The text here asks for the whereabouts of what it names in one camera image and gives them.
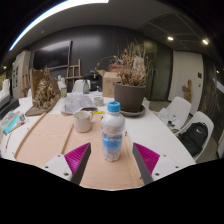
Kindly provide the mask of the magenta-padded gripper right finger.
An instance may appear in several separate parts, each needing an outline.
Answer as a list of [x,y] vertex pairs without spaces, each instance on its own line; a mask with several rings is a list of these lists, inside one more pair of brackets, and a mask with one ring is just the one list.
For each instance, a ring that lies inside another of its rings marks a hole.
[[138,143],[133,144],[131,162],[140,186],[146,186],[181,169],[167,154],[158,154]]

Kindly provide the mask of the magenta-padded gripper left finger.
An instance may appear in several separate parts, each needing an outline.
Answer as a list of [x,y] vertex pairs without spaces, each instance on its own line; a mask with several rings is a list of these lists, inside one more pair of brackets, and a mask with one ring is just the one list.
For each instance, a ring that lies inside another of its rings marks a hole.
[[65,155],[57,154],[42,169],[79,185],[90,154],[91,144],[86,143]]

